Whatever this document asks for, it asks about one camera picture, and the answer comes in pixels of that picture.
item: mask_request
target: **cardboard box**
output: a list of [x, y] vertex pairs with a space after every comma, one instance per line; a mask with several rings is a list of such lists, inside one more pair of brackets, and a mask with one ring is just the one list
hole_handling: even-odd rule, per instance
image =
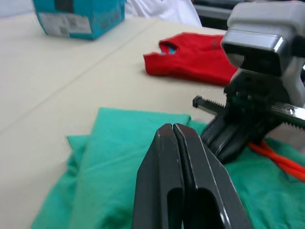
[[33, 0], [47, 35], [94, 40], [125, 19], [126, 0]]

